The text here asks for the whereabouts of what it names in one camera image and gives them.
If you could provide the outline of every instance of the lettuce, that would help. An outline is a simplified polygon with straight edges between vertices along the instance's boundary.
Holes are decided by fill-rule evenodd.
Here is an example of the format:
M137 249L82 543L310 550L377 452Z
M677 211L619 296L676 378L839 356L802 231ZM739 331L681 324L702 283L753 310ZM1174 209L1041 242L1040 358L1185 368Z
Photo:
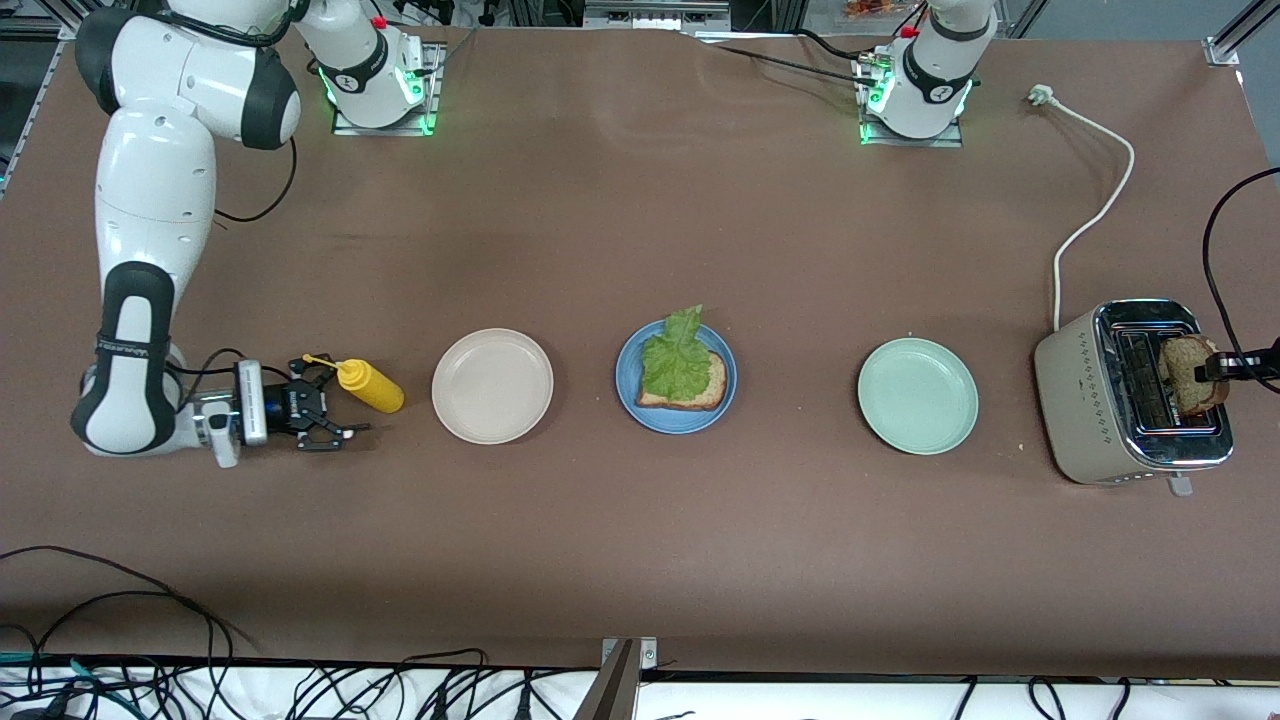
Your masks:
M686 401L707 391L712 383L712 355L698 337L703 325L703 306L694 305L667 318L662 333L644 343L645 392Z

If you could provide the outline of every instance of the green plate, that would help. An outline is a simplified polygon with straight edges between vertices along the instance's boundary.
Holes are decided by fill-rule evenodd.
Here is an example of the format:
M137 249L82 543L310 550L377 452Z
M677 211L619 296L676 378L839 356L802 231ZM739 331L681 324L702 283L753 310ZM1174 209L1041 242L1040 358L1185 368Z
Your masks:
M964 442L978 421L978 386L946 347L904 337L876 348L858 375L863 416L884 442L937 455Z

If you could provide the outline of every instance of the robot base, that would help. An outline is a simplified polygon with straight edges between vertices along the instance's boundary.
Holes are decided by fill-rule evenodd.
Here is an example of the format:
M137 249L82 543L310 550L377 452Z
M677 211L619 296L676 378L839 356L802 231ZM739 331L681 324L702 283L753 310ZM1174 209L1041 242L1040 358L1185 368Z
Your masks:
M887 47L877 47L877 53L887 50ZM854 77L869 77L873 79L879 79L876 77L876 65L864 64L859 60L852 60L850 63L854 70ZM888 129L878 115L868 110L867 105L870 102L872 92L874 87L868 87L865 85L858 86L858 132L861 137L863 145L896 145L901 147L963 147L964 142L960 136L960 119L952 118L951 124L947 129L933 137L915 138L905 137L897 135L896 132Z
M425 97L398 122L381 128L360 127L337 109L333 114L333 135L372 137L429 137L435 135L435 117L440 109L440 90L444 83L443 42L420 42L412 37L407 49L410 72L421 69L422 77L407 78L406 92Z

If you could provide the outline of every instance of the toast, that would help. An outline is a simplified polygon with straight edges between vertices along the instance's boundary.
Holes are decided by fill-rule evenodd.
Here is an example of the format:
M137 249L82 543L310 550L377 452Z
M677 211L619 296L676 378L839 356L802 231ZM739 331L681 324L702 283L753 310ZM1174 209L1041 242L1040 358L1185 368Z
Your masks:
M1226 402L1226 380L1196 380L1196 368L1217 352L1213 341L1202 334L1166 340L1160 346L1160 379L1174 391L1174 402L1183 415L1201 415Z
M707 389L692 400L671 400L660 395L644 391L640 384L640 397L636 405L640 407L666 407L668 410L716 410L724 401L724 392L728 389L728 369L724 368L724 359L712 352L710 366L712 382Z

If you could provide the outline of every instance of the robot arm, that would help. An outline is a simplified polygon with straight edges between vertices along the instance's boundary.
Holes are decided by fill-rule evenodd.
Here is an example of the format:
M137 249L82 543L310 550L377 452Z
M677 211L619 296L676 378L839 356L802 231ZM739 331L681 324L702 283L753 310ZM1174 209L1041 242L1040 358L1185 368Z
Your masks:
M227 465L234 464L227 448L230 418L241 418L241 439L265 442L265 425L242 418L268 414L261 374L256 363L241 363L233 396L223 393L207 407L180 398L168 365L183 360L169 325L214 217L214 136L273 150L297 127L293 78L264 46L278 37L260 29L283 35L296 10L289 0L170 0L170 6L168 22L97 10L77 38L81 76L111 120L95 187L102 323L70 423L99 455L211 445ZM312 0L300 27L310 28L305 35L326 76L358 79L333 92L348 119L392 123L412 108L399 91L396 56L388 55L399 50L398 31L384 35L358 13L358 0ZM241 401L256 407L233 406Z
M867 109L893 132L934 137L964 108L978 59L996 35L995 0L931 0L915 37L877 49L888 55L883 87Z

